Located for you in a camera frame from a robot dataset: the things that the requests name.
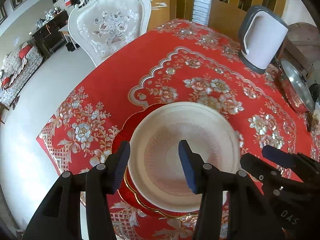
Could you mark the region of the white ornate chair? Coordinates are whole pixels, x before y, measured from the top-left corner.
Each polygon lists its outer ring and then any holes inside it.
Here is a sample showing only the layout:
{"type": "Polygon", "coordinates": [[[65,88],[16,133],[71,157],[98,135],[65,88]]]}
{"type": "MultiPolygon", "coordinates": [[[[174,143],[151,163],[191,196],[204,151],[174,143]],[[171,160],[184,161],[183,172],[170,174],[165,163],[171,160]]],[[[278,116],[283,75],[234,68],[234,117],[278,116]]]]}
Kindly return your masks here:
{"type": "Polygon", "coordinates": [[[68,32],[99,66],[144,35],[150,16],[150,0],[80,0],[69,15],[68,32]]]}

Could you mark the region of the red floral tablecloth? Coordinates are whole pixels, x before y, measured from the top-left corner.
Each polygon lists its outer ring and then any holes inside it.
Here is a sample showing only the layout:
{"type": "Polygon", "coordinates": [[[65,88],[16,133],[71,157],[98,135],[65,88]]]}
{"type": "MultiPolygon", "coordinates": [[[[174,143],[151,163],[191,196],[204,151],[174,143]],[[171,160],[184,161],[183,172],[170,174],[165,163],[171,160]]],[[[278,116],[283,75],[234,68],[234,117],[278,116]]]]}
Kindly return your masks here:
{"type": "Polygon", "coordinates": [[[127,45],[81,81],[37,141],[57,173],[85,173],[103,163],[125,122],[152,105],[180,101],[218,111],[238,136],[240,156],[271,145],[319,160],[319,135],[277,88],[279,70],[250,70],[239,44],[186,20],[172,20],[127,45]]]}

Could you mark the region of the cream plastic bowl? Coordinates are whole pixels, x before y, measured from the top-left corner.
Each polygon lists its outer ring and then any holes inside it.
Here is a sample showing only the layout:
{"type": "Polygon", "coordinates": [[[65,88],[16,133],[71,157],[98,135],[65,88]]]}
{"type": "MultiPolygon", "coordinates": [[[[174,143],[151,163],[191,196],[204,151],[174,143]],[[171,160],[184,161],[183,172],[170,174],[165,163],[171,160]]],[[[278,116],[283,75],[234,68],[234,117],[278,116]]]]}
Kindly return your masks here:
{"type": "Polygon", "coordinates": [[[178,155],[181,140],[204,162],[229,173],[240,169],[240,146],[222,114],[200,103],[170,103],[138,124],[128,164],[137,191],[163,210],[191,213],[200,208],[201,195],[187,185],[178,155]]]}

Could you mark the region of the black plastic bag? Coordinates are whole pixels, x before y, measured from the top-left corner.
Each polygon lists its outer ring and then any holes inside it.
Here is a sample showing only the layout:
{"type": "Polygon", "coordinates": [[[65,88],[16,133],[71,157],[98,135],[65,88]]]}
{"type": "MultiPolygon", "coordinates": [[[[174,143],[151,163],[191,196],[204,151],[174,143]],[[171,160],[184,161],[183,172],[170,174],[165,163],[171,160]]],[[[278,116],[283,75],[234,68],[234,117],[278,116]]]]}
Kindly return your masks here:
{"type": "Polygon", "coordinates": [[[310,94],[311,94],[311,97],[312,97],[313,101],[319,103],[320,84],[318,84],[318,83],[313,83],[313,84],[309,87],[309,91],[310,91],[310,94]]]}

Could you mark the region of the white electric kettle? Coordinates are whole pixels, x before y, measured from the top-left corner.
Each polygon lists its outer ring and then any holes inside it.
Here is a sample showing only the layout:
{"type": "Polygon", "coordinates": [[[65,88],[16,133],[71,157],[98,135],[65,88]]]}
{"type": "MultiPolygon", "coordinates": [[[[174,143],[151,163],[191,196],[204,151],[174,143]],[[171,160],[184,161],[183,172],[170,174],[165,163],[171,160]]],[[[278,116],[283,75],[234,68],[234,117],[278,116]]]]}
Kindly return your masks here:
{"type": "Polygon", "coordinates": [[[273,11],[262,5],[251,6],[238,32],[240,60],[263,74],[288,31],[288,25],[273,11]]]}

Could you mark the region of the floral sofa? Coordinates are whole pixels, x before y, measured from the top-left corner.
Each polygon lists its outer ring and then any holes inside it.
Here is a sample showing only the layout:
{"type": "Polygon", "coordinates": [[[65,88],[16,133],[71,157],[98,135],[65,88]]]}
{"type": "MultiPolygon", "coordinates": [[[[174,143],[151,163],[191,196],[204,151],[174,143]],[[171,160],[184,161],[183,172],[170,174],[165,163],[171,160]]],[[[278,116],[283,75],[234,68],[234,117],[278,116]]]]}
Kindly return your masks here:
{"type": "Polygon", "coordinates": [[[39,48],[31,40],[5,55],[1,65],[1,104],[10,107],[43,59],[39,48]]]}

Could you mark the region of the dark wooden sideboard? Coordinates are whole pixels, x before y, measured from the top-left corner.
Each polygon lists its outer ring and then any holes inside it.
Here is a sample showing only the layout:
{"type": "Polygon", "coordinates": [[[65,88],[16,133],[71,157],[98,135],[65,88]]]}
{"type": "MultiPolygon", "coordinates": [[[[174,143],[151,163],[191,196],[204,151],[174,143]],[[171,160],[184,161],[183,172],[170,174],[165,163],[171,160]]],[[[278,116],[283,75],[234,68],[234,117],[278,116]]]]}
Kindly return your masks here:
{"type": "Polygon", "coordinates": [[[32,32],[33,41],[45,58],[50,58],[67,43],[65,36],[60,30],[67,26],[68,18],[67,11],[63,10],[38,30],[32,32]]]}

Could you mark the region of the steel pot glass lid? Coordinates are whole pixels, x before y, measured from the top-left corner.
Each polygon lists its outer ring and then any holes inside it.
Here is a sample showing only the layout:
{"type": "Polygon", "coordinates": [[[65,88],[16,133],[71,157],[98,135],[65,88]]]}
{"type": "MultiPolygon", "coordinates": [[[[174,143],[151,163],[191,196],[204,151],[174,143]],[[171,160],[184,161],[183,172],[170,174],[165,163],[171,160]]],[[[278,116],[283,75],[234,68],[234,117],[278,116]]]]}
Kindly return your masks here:
{"type": "Polygon", "coordinates": [[[287,59],[279,61],[277,76],[280,91],[296,113],[313,112],[315,102],[303,74],[287,59]]]}

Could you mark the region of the wooden chair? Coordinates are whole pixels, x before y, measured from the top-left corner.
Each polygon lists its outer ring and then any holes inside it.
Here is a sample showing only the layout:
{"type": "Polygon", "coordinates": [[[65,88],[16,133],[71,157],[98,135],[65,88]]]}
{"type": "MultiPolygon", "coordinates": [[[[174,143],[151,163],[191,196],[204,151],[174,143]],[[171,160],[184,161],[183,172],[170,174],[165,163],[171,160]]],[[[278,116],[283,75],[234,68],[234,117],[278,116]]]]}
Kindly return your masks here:
{"type": "Polygon", "coordinates": [[[289,25],[277,59],[290,61],[311,82],[319,70],[319,29],[304,22],[289,25]]]}

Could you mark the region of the red glass plate gold rim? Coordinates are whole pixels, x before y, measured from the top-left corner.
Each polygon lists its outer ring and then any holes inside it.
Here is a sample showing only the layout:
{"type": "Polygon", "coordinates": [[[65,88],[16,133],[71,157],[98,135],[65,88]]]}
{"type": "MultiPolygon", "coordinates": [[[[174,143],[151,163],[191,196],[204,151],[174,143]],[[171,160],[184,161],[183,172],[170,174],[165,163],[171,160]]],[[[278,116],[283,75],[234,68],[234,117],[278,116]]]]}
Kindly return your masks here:
{"type": "MultiPolygon", "coordinates": [[[[119,132],[119,134],[116,136],[113,147],[117,147],[121,141],[127,140],[130,142],[131,137],[133,135],[134,130],[137,128],[138,124],[152,111],[158,109],[161,107],[160,105],[152,105],[148,107],[146,110],[139,112],[137,114],[134,114],[131,116],[124,124],[122,130],[119,132]]],[[[130,174],[129,174],[129,168],[125,172],[124,181],[122,182],[122,185],[119,189],[119,195],[120,198],[127,202],[127,204],[132,205],[135,208],[141,209],[143,212],[145,212],[148,215],[151,216],[163,216],[163,217],[178,217],[184,214],[188,213],[182,213],[182,212],[172,212],[168,210],[163,210],[153,204],[151,204],[149,201],[147,201],[136,189],[130,174]]]]}

